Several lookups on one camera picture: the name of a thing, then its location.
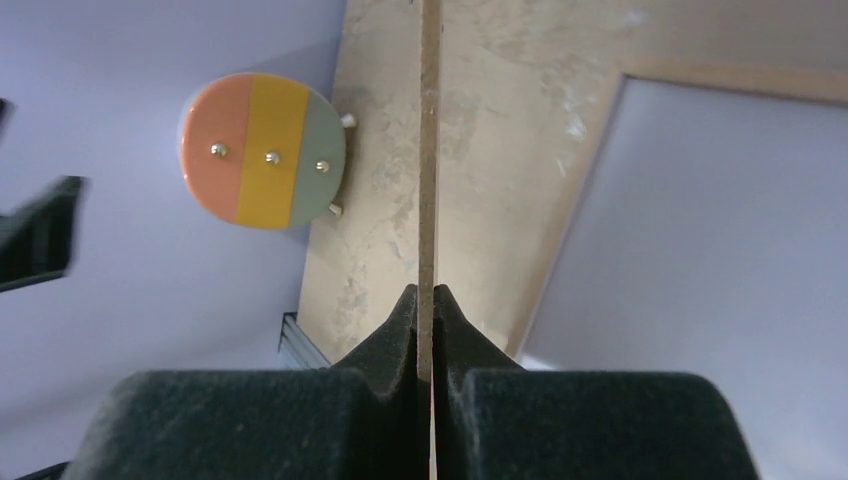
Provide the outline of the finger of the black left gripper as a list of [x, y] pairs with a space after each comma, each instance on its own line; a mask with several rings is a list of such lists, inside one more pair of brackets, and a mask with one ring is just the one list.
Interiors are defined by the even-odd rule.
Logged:
[[62, 176], [1, 217], [1, 291], [64, 277], [87, 179]]

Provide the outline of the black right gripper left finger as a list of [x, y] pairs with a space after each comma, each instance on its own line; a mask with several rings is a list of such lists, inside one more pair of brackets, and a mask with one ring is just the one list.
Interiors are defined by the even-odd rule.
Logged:
[[417, 290], [342, 360], [160, 370], [107, 396], [68, 479], [415, 479]]

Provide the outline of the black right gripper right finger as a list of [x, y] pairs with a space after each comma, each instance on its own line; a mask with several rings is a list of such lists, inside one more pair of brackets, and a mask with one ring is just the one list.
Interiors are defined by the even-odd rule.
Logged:
[[754, 479], [720, 391], [689, 373], [531, 371], [434, 291], [442, 479]]

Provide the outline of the wooden picture frame with glass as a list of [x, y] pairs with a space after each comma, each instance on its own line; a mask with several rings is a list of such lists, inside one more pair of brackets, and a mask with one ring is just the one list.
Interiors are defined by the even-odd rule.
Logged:
[[830, 105], [847, 105], [847, 70], [804, 68], [733, 62], [695, 62], [679, 58], [621, 57], [612, 63], [595, 93], [596, 103], [585, 120], [585, 139], [575, 155], [574, 175], [566, 180], [556, 204], [554, 232], [543, 242], [544, 261], [528, 282], [521, 316], [508, 336], [504, 351], [521, 358], [534, 326], [542, 297], [552, 277], [559, 252], [579, 216], [581, 203], [592, 183], [597, 158], [614, 123], [615, 111], [629, 80], [671, 83], [686, 87], [731, 91]]

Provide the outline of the printed photo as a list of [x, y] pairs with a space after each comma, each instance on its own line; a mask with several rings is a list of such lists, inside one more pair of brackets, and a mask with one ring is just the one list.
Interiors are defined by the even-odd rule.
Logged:
[[845, 478], [846, 108], [627, 80], [519, 358], [698, 374], [763, 478]]

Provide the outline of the brown hardboard backing board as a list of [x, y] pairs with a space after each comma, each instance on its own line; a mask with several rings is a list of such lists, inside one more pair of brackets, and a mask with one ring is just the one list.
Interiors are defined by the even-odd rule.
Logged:
[[436, 479], [433, 406], [434, 289], [437, 279], [438, 158], [440, 153], [443, 3], [421, 1], [419, 82], [419, 200], [416, 371], [423, 408], [425, 477]]

